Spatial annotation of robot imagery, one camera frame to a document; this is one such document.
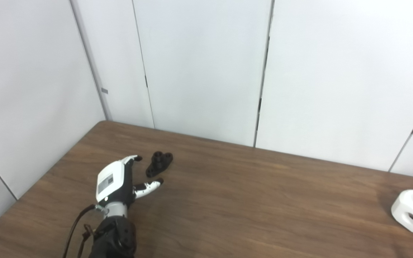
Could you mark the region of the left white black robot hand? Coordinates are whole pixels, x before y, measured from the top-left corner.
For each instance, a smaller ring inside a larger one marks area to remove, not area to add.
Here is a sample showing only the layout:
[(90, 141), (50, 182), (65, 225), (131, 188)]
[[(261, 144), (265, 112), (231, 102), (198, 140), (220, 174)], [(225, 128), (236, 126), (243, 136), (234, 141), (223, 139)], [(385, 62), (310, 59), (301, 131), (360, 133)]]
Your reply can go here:
[(142, 198), (163, 185), (164, 180), (133, 184), (133, 163), (139, 162), (138, 155), (127, 156), (107, 165), (97, 176), (96, 200), (102, 207), (117, 203), (129, 208), (136, 199)]

